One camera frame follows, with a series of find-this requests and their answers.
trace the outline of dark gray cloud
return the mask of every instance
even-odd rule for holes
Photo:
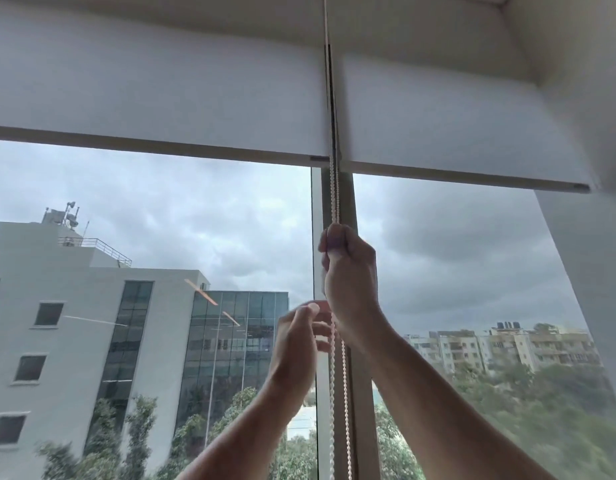
[[[584,325],[534,192],[355,176],[360,233],[399,331]],[[0,220],[81,206],[79,229],[137,267],[214,289],[312,297],[307,168],[0,142]]]

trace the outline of person's left hand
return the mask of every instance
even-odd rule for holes
[[[266,381],[284,391],[297,410],[315,379],[317,352],[330,351],[330,322],[326,301],[304,303],[279,319]]]

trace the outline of person's right hand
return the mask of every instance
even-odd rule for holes
[[[362,347],[383,321],[375,250],[341,224],[332,224],[321,234],[318,250],[323,253],[325,293],[337,330],[347,344]]]

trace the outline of forearm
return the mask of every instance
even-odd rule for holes
[[[375,322],[378,330],[363,353],[428,480],[553,479],[465,402],[383,315]]]
[[[296,411],[284,391],[268,382],[239,418],[177,480],[262,480]]]

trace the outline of hand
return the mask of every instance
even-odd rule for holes
[[[279,319],[266,382],[284,391],[296,411],[314,382],[317,352],[330,351],[328,341],[317,339],[330,336],[330,317],[328,302],[312,301]]]
[[[377,298],[375,250],[351,227],[341,224],[324,230],[318,250],[323,253],[325,293],[337,331],[347,344],[362,347],[373,339],[383,318]]]

